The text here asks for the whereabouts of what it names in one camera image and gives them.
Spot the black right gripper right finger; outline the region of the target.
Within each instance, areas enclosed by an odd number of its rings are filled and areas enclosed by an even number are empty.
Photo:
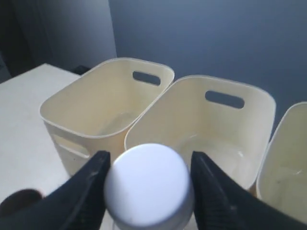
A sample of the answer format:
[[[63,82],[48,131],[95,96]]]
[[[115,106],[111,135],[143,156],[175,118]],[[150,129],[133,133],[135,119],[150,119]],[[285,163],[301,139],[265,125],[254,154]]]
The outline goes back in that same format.
[[[306,224],[254,197],[200,151],[191,156],[194,216],[200,230],[305,230]]]

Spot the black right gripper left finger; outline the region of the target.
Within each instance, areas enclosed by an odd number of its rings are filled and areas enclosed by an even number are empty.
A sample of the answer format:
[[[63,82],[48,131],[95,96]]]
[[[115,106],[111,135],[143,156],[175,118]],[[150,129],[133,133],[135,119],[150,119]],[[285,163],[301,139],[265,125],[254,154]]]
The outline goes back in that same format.
[[[110,153],[98,151],[74,176],[47,196],[23,189],[0,204],[2,230],[98,230],[106,206],[103,187]]]

